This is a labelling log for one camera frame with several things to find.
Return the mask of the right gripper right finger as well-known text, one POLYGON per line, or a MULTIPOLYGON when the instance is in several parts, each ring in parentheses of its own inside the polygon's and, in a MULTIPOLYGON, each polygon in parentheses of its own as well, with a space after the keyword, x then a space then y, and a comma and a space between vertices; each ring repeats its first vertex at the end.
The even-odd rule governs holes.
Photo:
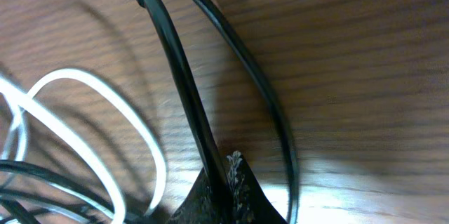
POLYGON ((286 220, 264 195, 244 156, 239 151, 234 151, 227 156, 227 163, 234 223, 286 224, 286 220))

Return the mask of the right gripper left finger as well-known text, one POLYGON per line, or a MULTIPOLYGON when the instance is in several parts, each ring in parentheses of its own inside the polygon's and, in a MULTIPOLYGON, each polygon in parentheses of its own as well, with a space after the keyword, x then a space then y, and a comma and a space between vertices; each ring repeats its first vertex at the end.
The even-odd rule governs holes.
POLYGON ((223 223, 222 210, 213 202, 204 169, 201 169, 186 199, 167 224, 220 224, 223 223))

